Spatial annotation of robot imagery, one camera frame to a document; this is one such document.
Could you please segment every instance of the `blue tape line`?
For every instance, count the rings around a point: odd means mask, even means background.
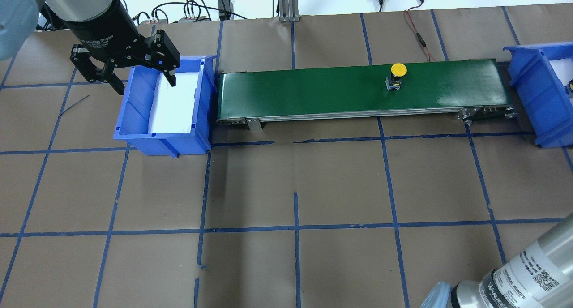
[[[199,278],[195,278],[195,290],[193,292],[193,308],[199,304]]]
[[[112,231],[112,235],[159,235],[159,234],[195,234],[201,233],[199,228],[185,229],[147,229],[133,231]]]
[[[563,218],[522,218],[513,220],[496,220],[496,224],[535,224],[535,223],[559,223]]]
[[[121,83],[127,83],[127,80],[121,80]],[[47,86],[92,86],[104,84],[103,82],[74,82],[74,83],[43,83],[43,84],[20,84],[16,86],[4,86],[6,89],[18,88],[42,88]]]
[[[402,243],[400,242],[400,225],[398,222],[398,214],[396,212],[396,204],[394,202],[394,196],[393,196],[392,178],[390,175],[390,167],[388,162],[388,153],[386,149],[384,128],[382,127],[382,122],[380,120],[380,117],[378,117],[378,130],[380,131],[380,141],[382,142],[382,155],[384,157],[384,169],[386,173],[386,181],[388,182],[388,194],[390,198],[390,208],[392,209],[392,222],[394,227],[394,235],[396,239],[396,251],[398,253],[398,265],[400,267],[400,278],[402,280],[404,305],[406,308],[410,308],[410,300],[408,298],[408,288],[406,285],[406,273],[404,271],[404,259],[402,256]]]
[[[471,131],[469,130],[469,126],[465,126],[465,128],[466,128],[466,133],[467,133],[467,139],[469,140],[469,145],[471,147],[471,153],[473,154],[473,161],[475,162],[475,168],[477,169],[477,174],[479,176],[479,183],[481,184],[481,190],[483,191],[483,197],[485,198],[485,204],[487,206],[487,211],[489,212],[489,218],[490,218],[491,223],[492,223],[493,234],[495,235],[497,248],[500,252],[501,262],[505,263],[505,253],[503,251],[503,246],[501,245],[500,233],[497,229],[496,218],[493,215],[493,210],[490,207],[489,194],[487,193],[487,188],[485,186],[485,179],[483,179],[483,172],[481,171],[481,165],[479,164],[479,159],[477,157],[477,151],[475,151],[475,145],[473,143],[473,138],[471,138],[472,134],[471,134]]]
[[[123,186],[123,177],[125,176],[125,169],[127,169],[128,158],[129,158],[129,148],[125,148],[125,157],[123,158],[123,165],[121,165],[121,173],[119,174],[119,182],[117,183],[117,191],[115,192],[116,202],[121,194],[121,187]]]
[[[567,160],[567,163],[569,164],[569,169],[571,169],[571,173],[573,173],[573,163],[571,162],[571,157],[569,157],[569,153],[567,152],[567,148],[562,147],[563,148],[563,154],[565,155],[565,159]]]
[[[299,194],[294,194],[295,205],[295,282],[296,282],[296,308],[301,308],[300,291],[300,241],[299,241]]]
[[[527,131],[516,131],[514,133],[478,133],[471,134],[473,137],[501,137],[512,135],[533,135]],[[397,135],[385,137],[385,140],[392,139],[412,139],[412,138],[459,138],[467,137],[467,134],[433,134],[433,135]],[[356,137],[356,138],[324,138],[324,139],[307,139],[305,141],[294,141],[293,143],[318,143],[318,142],[340,142],[340,141],[377,141],[379,137]],[[248,142],[225,142],[213,143],[213,147],[236,147],[241,145],[272,145],[275,141],[248,141]],[[21,154],[45,154],[45,153],[88,153],[99,151],[123,151],[125,147],[103,147],[103,148],[83,148],[83,149],[51,149],[51,150],[17,150],[17,151],[0,151],[0,155],[21,155]]]
[[[223,23],[219,24],[219,39],[217,42],[217,61],[215,62],[215,76],[219,76],[219,60],[221,59],[221,42],[223,41]]]
[[[515,33],[515,29],[513,28],[513,24],[511,24],[509,14],[507,13],[505,6],[501,6],[501,10],[503,10],[503,14],[505,15],[505,20],[507,21],[507,24],[509,25],[509,29],[511,30],[511,35],[513,35],[513,39],[515,39],[515,43],[517,45],[521,45],[521,43],[519,43],[519,38],[517,38],[517,34]]]
[[[400,227],[455,227],[455,226],[485,226],[491,221],[454,221],[454,222],[410,222],[400,223]]]
[[[211,174],[211,152],[207,153],[207,164],[205,166],[205,182],[203,184],[203,206],[201,208],[201,231],[205,229],[205,219],[207,216],[207,196],[209,195],[209,176]],[[199,245],[197,247],[197,265],[201,264],[203,259],[203,237],[204,234],[199,234]]]
[[[514,133],[481,133],[481,134],[471,134],[472,137],[499,137],[508,135],[534,135],[535,133],[530,133],[528,131],[516,131]]]
[[[515,218],[510,220],[495,220],[496,224],[538,224],[559,223],[563,218]],[[450,222],[401,222],[400,227],[444,227],[444,226],[483,226],[491,224],[487,221],[450,221]],[[244,233],[264,231],[290,231],[295,229],[359,229],[359,228],[393,228],[393,223],[368,224],[317,224],[305,226],[269,226],[248,228],[189,228],[189,229],[149,229],[133,231],[112,231],[112,235],[159,235],[159,234],[197,234],[197,233]],[[107,235],[107,231],[73,231],[73,232],[25,232],[22,237],[44,236],[98,236]],[[0,233],[0,237],[18,237],[20,233]]]
[[[436,32],[438,33],[438,39],[440,40],[440,46],[442,46],[442,53],[444,54],[444,59],[446,61],[450,61],[448,59],[448,53],[446,52],[446,46],[444,45],[444,40],[442,39],[442,33],[440,32],[440,27],[438,26],[438,20],[436,19],[436,15],[434,14],[434,10],[430,10],[432,13],[432,19],[434,20],[434,26],[436,27]]]
[[[2,288],[0,288],[0,302],[2,302],[2,298],[4,297],[4,292],[6,291],[6,285],[8,284],[8,279],[10,279],[10,274],[12,273],[12,268],[14,267],[14,261],[16,260],[16,255],[18,254],[18,250],[20,249],[20,243],[22,242],[23,233],[26,229],[26,225],[28,223],[28,219],[30,218],[30,213],[32,211],[32,206],[34,206],[35,197],[38,193],[39,183],[42,179],[43,172],[46,169],[47,158],[48,154],[43,157],[42,167],[39,170],[38,179],[36,180],[36,184],[34,186],[34,191],[32,192],[32,196],[30,198],[30,203],[28,204],[28,208],[26,210],[26,214],[24,216],[24,220],[22,223],[22,227],[20,228],[20,233],[18,233],[18,239],[16,240],[16,246],[14,247],[14,251],[12,252],[12,257],[10,258],[10,264],[8,265],[8,270],[6,271],[6,275],[4,276],[4,282],[2,283]]]
[[[72,88],[71,84],[73,83],[74,76],[76,76],[76,71],[77,71],[77,69],[74,68],[74,70],[72,72],[72,77],[70,78],[69,83],[68,83],[69,84],[68,89],[67,89],[66,94],[64,96],[64,99],[62,101],[62,106],[60,107],[59,114],[61,114],[62,111],[64,110],[64,107],[66,105],[66,101],[68,100],[69,92]],[[61,116],[58,116],[58,119],[56,120],[56,124],[54,125],[54,130],[51,133],[50,144],[47,147],[48,151],[51,149],[51,146],[54,143],[54,139],[56,137],[56,132],[57,132],[58,126],[60,124],[60,119],[61,119]],[[6,271],[6,275],[4,276],[4,281],[2,282],[2,288],[0,288],[0,302],[2,302],[2,298],[4,297],[4,292],[6,291],[6,285],[8,284],[8,279],[10,279],[10,274],[12,273],[12,268],[14,267],[14,261],[16,260],[16,255],[18,254],[18,250],[20,249],[20,243],[22,242],[23,234],[24,234],[24,231],[26,229],[26,225],[28,224],[28,219],[30,218],[30,213],[32,211],[32,207],[34,206],[35,197],[38,193],[39,184],[42,180],[43,172],[46,169],[48,157],[49,157],[49,153],[46,153],[46,155],[43,157],[42,167],[40,168],[39,173],[38,173],[38,179],[36,180],[36,184],[34,186],[34,191],[32,192],[32,196],[30,198],[30,202],[28,204],[28,208],[26,210],[24,220],[22,222],[22,227],[20,228],[20,233],[18,235],[18,239],[16,240],[16,245],[14,246],[14,251],[12,252],[12,257],[10,258],[10,264],[8,265],[8,270]]]
[[[117,200],[121,195],[121,186],[123,186],[123,178],[125,177],[125,169],[127,168],[127,161],[129,159],[129,144],[125,147],[125,157],[123,158],[123,165],[121,165],[121,173],[119,175],[119,181],[117,182],[117,192],[115,194],[115,202],[113,203],[113,210],[111,212],[111,218],[109,219],[109,227],[106,237],[106,245],[104,246],[104,253],[102,255],[102,264],[100,265],[100,273],[98,274],[98,283],[96,284],[96,293],[94,295],[94,305],[93,308],[98,306],[98,300],[100,296],[100,289],[102,288],[102,280],[104,277],[104,270],[106,269],[107,255],[109,251],[109,243],[111,242],[111,236],[113,232],[113,224],[115,223],[115,216],[117,214]]]
[[[94,235],[107,235],[106,231],[74,231],[74,232],[25,232],[23,237],[39,237],[39,236],[94,236]]]
[[[98,283],[96,284],[96,294],[94,295],[94,304],[92,308],[98,306],[98,300],[100,299],[100,289],[102,288],[102,280],[104,277],[104,270],[106,269],[107,253],[109,251],[109,243],[111,241],[113,223],[115,221],[115,214],[117,213],[117,201],[113,203],[113,210],[111,213],[111,219],[109,220],[109,228],[106,237],[106,245],[104,246],[104,253],[102,255],[102,263],[100,265],[100,273],[98,274]]]
[[[237,147],[240,145],[272,145],[274,141],[252,141],[252,142],[225,142],[213,143],[213,147]]]
[[[14,55],[14,57],[12,57],[12,60],[8,64],[8,68],[6,69],[6,73],[4,74],[4,78],[2,78],[2,83],[0,83],[0,90],[2,90],[2,88],[4,88],[4,84],[6,84],[6,80],[8,79],[8,74],[10,73],[10,70],[12,69],[12,65],[14,65],[14,61],[16,61],[17,55],[18,55],[18,52],[16,52],[16,54]]]
[[[50,150],[20,150],[20,151],[0,151],[0,155],[93,153],[93,152],[101,152],[101,151],[124,151],[124,150],[125,150],[125,147],[50,149]]]
[[[292,65],[291,69],[296,69],[296,57],[295,57],[295,22],[291,22],[291,52],[292,52]]]
[[[364,41],[366,42],[366,52],[368,53],[368,65],[372,65],[372,55],[370,53],[370,42],[368,41],[368,31],[366,31],[366,23],[364,22],[364,14],[360,13],[360,21],[362,21],[362,32],[364,32]]]
[[[265,232],[265,231],[290,231],[295,226],[269,226],[269,227],[245,227],[245,228],[206,228],[205,233],[244,233],[244,232]]]
[[[0,155],[29,155],[45,153],[47,153],[47,150],[0,151]]]
[[[391,140],[391,139],[412,139],[412,138],[432,139],[432,138],[460,138],[460,137],[467,137],[467,134],[395,135],[395,136],[384,137],[384,139],[385,139],[385,140]]]
[[[305,141],[295,141],[293,143],[317,143],[317,142],[341,142],[341,141],[377,141],[380,137],[357,137],[357,138],[324,138],[308,139]]]
[[[50,154],[64,154],[64,153],[97,153],[103,151],[125,151],[134,150],[134,148],[126,147],[105,147],[105,148],[82,148],[82,149],[51,149],[47,150]]]

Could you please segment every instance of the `qr code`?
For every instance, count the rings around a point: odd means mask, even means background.
[[[537,282],[539,286],[546,292],[550,291],[551,289],[559,285],[559,282],[551,278],[551,275],[549,275],[549,273],[547,273],[546,271],[543,271],[542,273],[536,275],[534,277],[534,281]]]

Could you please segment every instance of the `red wire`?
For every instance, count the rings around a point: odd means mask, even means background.
[[[408,10],[404,10],[404,13],[406,14],[406,16],[408,16],[408,19],[410,20],[410,24],[412,24],[412,29],[414,30],[414,34],[418,33],[418,30],[416,29],[416,26],[414,25],[414,21],[412,20],[412,17],[410,16],[410,10],[414,9],[414,8],[420,8],[422,6],[423,3],[419,4],[418,6],[414,6],[414,7],[410,7],[408,8]],[[428,50],[428,47],[424,47],[424,50],[427,51],[428,56],[432,58],[432,60],[434,60],[434,62],[436,62],[436,59],[434,58],[434,55],[432,55],[432,53],[430,53],[430,50]]]

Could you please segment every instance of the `green conveyor belt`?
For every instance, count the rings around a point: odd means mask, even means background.
[[[391,65],[227,73],[219,123],[456,112],[509,106],[495,60],[406,64],[400,90],[388,91]]]

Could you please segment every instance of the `blue plastic bin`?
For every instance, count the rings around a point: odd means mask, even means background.
[[[216,93],[213,58],[214,56],[181,57],[177,72],[199,72],[195,107],[193,113],[189,114],[192,116],[192,129],[190,133],[184,134],[149,132],[149,116],[160,72],[142,66],[131,68],[113,139],[125,140],[149,156],[169,155],[176,158],[178,155],[207,153],[211,149],[211,99]]]
[[[504,47],[508,71],[541,147],[573,145],[573,104],[549,61],[573,58],[573,42]]]

